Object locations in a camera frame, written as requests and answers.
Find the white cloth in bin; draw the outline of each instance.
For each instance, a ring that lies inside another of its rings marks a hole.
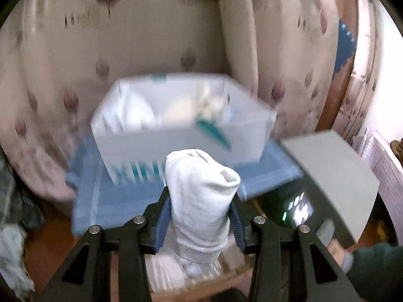
[[[189,261],[212,263],[228,241],[228,209],[241,179],[201,150],[172,152],[166,159],[166,184],[176,245]]]
[[[148,129],[157,124],[154,111],[148,101],[130,87],[120,88],[111,96],[108,105],[102,108],[103,124],[97,132],[130,133]]]
[[[164,126],[189,125],[196,119],[214,122],[222,119],[224,107],[224,97],[212,94],[211,85],[206,82],[195,96],[173,101],[162,113],[161,121]]]

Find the wooden floor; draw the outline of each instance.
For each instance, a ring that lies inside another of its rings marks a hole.
[[[30,231],[26,241],[25,266],[35,283],[34,300],[38,300],[46,285],[69,254],[77,240],[70,230],[70,219],[52,207],[46,208],[46,225],[41,231]],[[370,247],[380,241],[376,220],[366,225],[358,243],[350,248]]]

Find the white fabric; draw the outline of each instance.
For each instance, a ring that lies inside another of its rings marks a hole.
[[[153,127],[157,124],[153,109],[148,101],[132,89],[121,89],[108,108],[103,109],[104,128],[109,133],[130,133]]]
[[[178,263],[183,267],[189,278],[197,278],[203,274],[199,264],[177,256]]]
[[[209,122],[222,118],[224,98],[211,93],[211,86],[205,83],[196,96],[183,96],[172,102],[162,113],[161,122],[164,126],[189,125],[195,119]]]
[[[21,301],[34,291],[24,267],[24,241],[27,233],[17,224],[0,227],[0,273]]]
[[[166,158],[166,183],[177,245],[189,261],[214,262],[228,241],[229,205],[241,181],[201,150],[172,152]]]
[[[156,255],[146,254],[144,256],[146,260],[146,268],[150,288],[154,293],[164,293],[164,291],[173,291],[177,289],[181,290],[182,293],[185,290],[188,292],[193,291],[193,293],[191,293],[189,296],[192,297],[192,301],[198,301],[196,296],[203,295],[203,293],[200,292],[200,289],[198,289],[198,293],[195,295],[194,290],[196,289],[196,287],[194,285],[198,285],[206,281],[215,280],[220,276],[229,275],[231,278],[231,274],[234,274],[237,271],[244,273],[245,269],[249,269],[250,260],[245,259],[245,256],[241,253],[241,251],[235,244],[235,238],[233,234],[229,235],[228,243],[222,249],[222,259],[220,256],[220,260],[215,260],[213,263],[210,263],[208,265],[197,265],[202,272],[202,274],[197,277],[189,276],[185,267],[179,264],[179,257],[173,251],[171,242],[172,238],[167,235],[163,247],[160,248],[160,251]],[[232,285],[236,285],[236,283],[234,283],[234,278],[230,279],[229,282],[231,282]],[[166,301],[166,299],[158,298],[156,300]],[[176,298],[175,301],[188,301],[188,299]]]

